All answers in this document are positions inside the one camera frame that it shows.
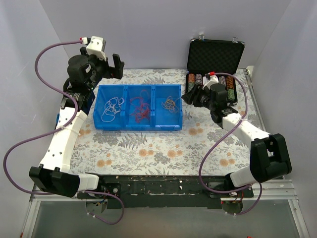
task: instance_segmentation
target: floral pattern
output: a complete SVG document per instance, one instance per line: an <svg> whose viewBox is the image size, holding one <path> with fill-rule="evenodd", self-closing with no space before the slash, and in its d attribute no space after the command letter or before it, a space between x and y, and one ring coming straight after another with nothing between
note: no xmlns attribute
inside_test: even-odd
<svg viewBox="0 0 317 238"><path fill-rule="evenodd" d="M261 127L243 70L235 74L247 91L246 119ZM185 91L186 70L128 69L121 80L103 79L100 84L181 84ZM239 113L245 111L245 98L237 83ZM207 151L226 131L214 124L210 113L183 103L181 131L102 131L96 130L93 107L83 124L72 158L72 173L105 175L197 175ZM227 137L209 155L203 174L222 176L248 166L250 152L235 136Z"/></svg>

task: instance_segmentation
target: white wall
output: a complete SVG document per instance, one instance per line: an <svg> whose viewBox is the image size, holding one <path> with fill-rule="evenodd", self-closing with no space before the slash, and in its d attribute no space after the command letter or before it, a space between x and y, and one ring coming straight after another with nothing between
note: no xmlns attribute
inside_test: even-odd
<svg viewBox="0 0 317 238"><path fill-rule="evenodd" d="M311 237L317 237L317 3L292 0L253 72L266 128L285 136Z"/></svg>
<svg viewBox="0 0 317 238"><path fill-rule="evenodd" d="M61 96L47 89L35 76L34 60L45 46L59 42L38 0L0 0L0 156L15 143L53 129ZM67 78L68 56L51 50L40 62L40 72L62 88ZM43 157L49 138L17 148L8 160L14 180L32 189L31 166ZM0 170L0 237L20 237L30 195L13 187Z"/></svg>
<svg viewBox="0 0 317 238"><path fill-rule="evenodd" d="M290 0L40 0L62 41L98 35L125 68L186 68L189 40L246 43L240 66L254 65ZM66 49L69 56L76 47Z"/></svg>

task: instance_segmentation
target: blue tray compartment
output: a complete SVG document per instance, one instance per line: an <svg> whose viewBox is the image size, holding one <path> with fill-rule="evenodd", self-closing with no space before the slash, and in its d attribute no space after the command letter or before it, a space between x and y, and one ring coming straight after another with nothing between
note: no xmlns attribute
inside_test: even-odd
<svg viewBox="0 0 317 238"><path fill-rule="evenodd" d="M125 102L121 105L121 112L114 115L114 120L111 122L102 121L110 121L113 119L113 116L108 116L104 114L105 104L111 99L117 97L119 100L126 98L126 88L124 85L100 85L98 89L98 96L96 100L96 105L94 109L94 123L96 129L103 130L121 130L124 127L124 121L122 118L122 114L125 113Z"/></svg>
<svg viewBox="0 0 317 238"><path fill-rule="evenodd" d="M124 124L126 130L149 130L153 127L153 108L152 108L152 86L148 85L128 85ZM135 106L140 106L140 100L135 98L143 98L143 103L149 104L151 114L150 120L144 118L140 122L136 122Z"/></svg>
<svg viewBox="0 0 317 238"><path fill-rule="evenodd" d="M162 107L168 97L172 97L178 108L172 113ZM154 89L153 108L155 109L155 130L181 130L183 121L182 92L180 85L157 85Z"/></svg>
<svg viewBox="0 0 317 238"><path fill-rule="evenodd" d="M177 99L176 106L179 109L176 113L171 113L162 107L162 102L165 103L169 96L172 96L174 101ZM105 103L113 97L124 99L121 112L115 115L113 121L104 122L101 117L105 111ZM150 120L142 119L137 123L135 116L131 115L135 111L133 105L139 105L138 99L130 101L136 97L142 97L144 103L150 105ZM100 85L93 114L95 127L103 130L181 130L183 110L180 97L181 85ZM103 115L105 121L112 118L112 116Z"/></svg>

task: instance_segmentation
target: black base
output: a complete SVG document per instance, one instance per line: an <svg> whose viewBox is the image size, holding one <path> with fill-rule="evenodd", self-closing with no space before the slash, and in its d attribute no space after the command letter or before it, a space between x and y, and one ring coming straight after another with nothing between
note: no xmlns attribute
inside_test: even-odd
<svg viewBox="0 0 317 238"><path fill-rule="evenodd" d="M214 194L205 190L198 176L101 176L96 191L111 193L120 197L129 207L208 207L221 209L220 199L229 194ZM204 176L203 180L215 189L224 190L225 177ZM252 190L245 189L244 197L253 197ZM94 198L78 193L79 199ZM120 204L109 199L109 209L119 209Z"/></svg>

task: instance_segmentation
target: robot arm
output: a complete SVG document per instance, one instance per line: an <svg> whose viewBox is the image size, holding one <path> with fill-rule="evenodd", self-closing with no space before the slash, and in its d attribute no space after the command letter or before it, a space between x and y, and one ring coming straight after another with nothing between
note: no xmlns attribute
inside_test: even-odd
<svg viewBox="0 0 317 238"><path fill-rule="evenodd" d="M122 78L124 62L119 55L113 55L115 67L108 65L104 53L105 40L101 37L81 38L87 47L80 49L81 54L68 61L66 80L63 90L78 103L75 119L63 130L53 135L51 144L41 160L39 167L31 167L30 178L40 190L58 195L73 197L76 192L94 190L99 177L92 174L69 174L70 158L79 130L87 118L95 99L93 90L104 78ZM63 125L72 117L75 105L68 97L63 97L56 127Z"/></svg>
<svg viewBox="0 0 317 238"><path fill-rule="evenodd" d="M242 118L235 109L228 106L225 86L218 83L216 76L204 80L204 87L195 85L182 99L189 105L208 108L215 123L227 131L232 130ZM233 134L250 149L250 165L226 175L227 190L265 182L291 172L287 146L282 135L271 135L248 121L242 121Z"/></svg>

